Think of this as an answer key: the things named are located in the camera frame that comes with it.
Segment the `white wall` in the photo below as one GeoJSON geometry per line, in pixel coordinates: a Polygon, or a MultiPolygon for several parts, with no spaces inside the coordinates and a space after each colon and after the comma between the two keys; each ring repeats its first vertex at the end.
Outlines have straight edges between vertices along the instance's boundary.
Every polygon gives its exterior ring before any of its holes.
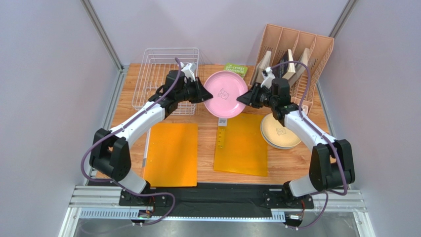
{"type": "Polygon", "coordinates": [[[0,4],[0,233],[57,236],[117,71],[80,1],[0,4]]]}
{"type": "Polygon", "coordinates": [[[92,0],[123,64],[149,47],[198,47],[205,63],[254,65],[267,23],[328,35],[347,0],[92,0]]]}
{"type": "Polygon", "coordinates": [[[378,237],[420,236],[421,2],[359,1],[320,84],[378,237]]]}

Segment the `pink plate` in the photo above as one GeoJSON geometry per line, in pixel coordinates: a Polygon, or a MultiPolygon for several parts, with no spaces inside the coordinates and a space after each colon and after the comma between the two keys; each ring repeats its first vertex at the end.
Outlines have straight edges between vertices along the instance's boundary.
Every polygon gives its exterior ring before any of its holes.
{"type": "Polygon", "coordinates": [[[218,118],[233,118],[246,107],[237,97],[248,91],[246,82],[236,73],[221,71],[212,74],[204,85],[213,98],[205,101],[205,107],[218,118]]]}

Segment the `white wire dish rack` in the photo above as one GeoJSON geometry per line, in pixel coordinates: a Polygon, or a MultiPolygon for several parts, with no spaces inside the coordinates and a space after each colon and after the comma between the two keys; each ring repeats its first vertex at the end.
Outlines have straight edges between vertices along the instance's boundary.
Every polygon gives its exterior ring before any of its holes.
{"type": "MultiPolygon", "coordinates": [[[[131,105],[140,110],[148,99],[155,94],[157,89],[165,83],[165,78],[170,70],[178,70],[178,64],[174,60],[177,57],[185,65],[195,63],[197,65],[195,75],[199,68],[198,48],[148,48],[145,50],[137,78],[131,105]]],[[[178,104],[178,109],[172,115],[194,115],[196,105],[190,102],[178,104]]]]}

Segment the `wooden table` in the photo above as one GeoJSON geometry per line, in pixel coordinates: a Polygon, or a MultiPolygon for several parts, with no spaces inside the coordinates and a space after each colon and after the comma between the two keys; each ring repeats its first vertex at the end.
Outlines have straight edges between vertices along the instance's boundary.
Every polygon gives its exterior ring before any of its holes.
{"type": "MultiPolygon", "coordinates": [[[[112,127],[121,124],[137,112],[132,107],[131,101],[136,87],[140,66],[140,64],[131,64],[129,67],[112,122],[112,127]]],[[[222,71],[223,68],[223,65],[200,65],[198,73],[202,83],[204,83],[211,74],[222,71]]],[[[247,83],[250,81],[252,71],[253,66],[249,66],[249,70],[245,78],[247,83]]],[[[243,113],[267,115],[271,112],[269,108],[254,109],[246,107],[243,113]]],[[[320,128],[328,131],[325,116],[320,103],[320,97],[317,91],[315,93],[314,105],[309,117],[320,128]]],[[[215,151],[218,118],[210,114],[203,104],[197,105],[196,113],[193,116],[169,116],[163,122],[198,124],[198,140],[200,141],[198,144],[197,159],[198,182],[283,184],[286,181],[300,178],[308,173],[311,152],[302,142],[290,150],[278,150],[268,145],[267,177],[214,171],[213,156],[215,151]]],[[[137,140],[130,151],[131,167],[140,176],[143,172],[142,161],[145,143],[146,134],[137,140]]]]}

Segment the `orange mat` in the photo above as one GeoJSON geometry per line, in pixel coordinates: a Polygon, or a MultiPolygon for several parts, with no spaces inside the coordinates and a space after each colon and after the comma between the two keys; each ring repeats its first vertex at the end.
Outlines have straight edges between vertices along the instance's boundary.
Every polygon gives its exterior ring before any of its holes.
{"type": "Polygon", "coordinates": [[[218,127],[215,171],[267,176],[267,143],[260,133],[263,117],[240,114],[218,127]]]}
{"type": "Polygon", "coordinates": [[[158,123],[151,128],[143,178],[151,187],[197,185],[197,124],[158,123]]]}

